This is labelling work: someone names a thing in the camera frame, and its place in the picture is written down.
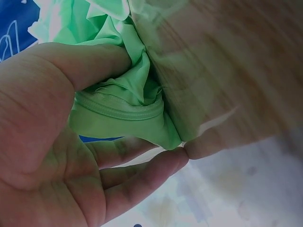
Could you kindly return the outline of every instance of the blue fabric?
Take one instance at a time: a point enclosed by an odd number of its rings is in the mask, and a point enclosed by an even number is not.
[[[39,10],[33,0],[0,0],[0,62],[36,41],[27,28],[39,18]]]

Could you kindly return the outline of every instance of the finger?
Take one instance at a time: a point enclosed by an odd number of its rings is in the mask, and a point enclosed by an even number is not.
[[[48,43],[28,49],[32,54],[59,69],[75,91],[125,72],[131,64],[126,50],[116,45],[65,45]]]
[[[86,146],[94,154],[99,168],[110,168],[127,163],[157,147],[157,145],[139,138],[90,142],[86,143]]]
[[[138,172],[142,171],[146,167],[147,163],[142,163],[133,166],[107,168],[100,170],[100,178],[103,189],[109,189],[111,187],[122,184],[129,180]]]
[[[75,90],[130,64],[117,46],[42,44],[0,66],[0,160],[28,173],[66,125]]]
[[[187,162],[188,157],[183,148],[162,152],[140,173],[120,185],[105,190],[106,222],[144,200]]]

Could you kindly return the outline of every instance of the white surface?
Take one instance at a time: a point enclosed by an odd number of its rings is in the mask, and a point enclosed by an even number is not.
[[[149,198],[104,226],[135,224],[302,227],[303,165],[274,139],[190,161]]]

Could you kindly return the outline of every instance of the green fabric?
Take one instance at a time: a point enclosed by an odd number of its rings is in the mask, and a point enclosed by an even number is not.
[[[136,136],[165,149],[181,143],[164,111],[161,87],[148,76],[150,61],[129,18],[127,0],[35,0],[40,18],[28,31],[39,43],[125,46],[132,68],[76,94],[69,124],[94,138]]]

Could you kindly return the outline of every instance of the fabric fold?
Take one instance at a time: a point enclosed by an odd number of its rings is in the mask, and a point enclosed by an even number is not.
[[[132,67],[116,79],[76,94],[69,124],[85,137],[135,136],[165,149],[181,144],[165,112],[161,86],[149,76],[150,60],[127,0],[34,0],[40,18],[29,29],[39,43],[114,44],[127,50]]]

